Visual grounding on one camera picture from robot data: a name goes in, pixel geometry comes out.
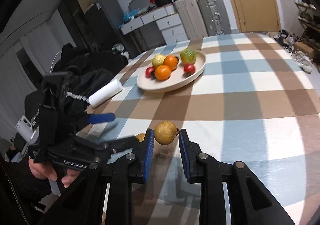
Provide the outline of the person left hand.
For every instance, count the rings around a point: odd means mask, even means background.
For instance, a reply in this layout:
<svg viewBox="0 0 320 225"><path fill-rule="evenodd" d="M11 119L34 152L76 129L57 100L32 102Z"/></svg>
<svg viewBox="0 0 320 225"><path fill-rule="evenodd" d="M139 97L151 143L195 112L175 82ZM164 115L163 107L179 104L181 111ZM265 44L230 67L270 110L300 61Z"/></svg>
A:
<svg viewBox="0 0 320 225"><path fill-rule="evenodd" d="M49 163L34 163L34 160L28 159L31 173L38 179L49 179L57 181L57 174L54 168ZM61 182L65 188L68 188L71 183L80 175L80 171L67 169L66 175L61 178Z"/></svg>

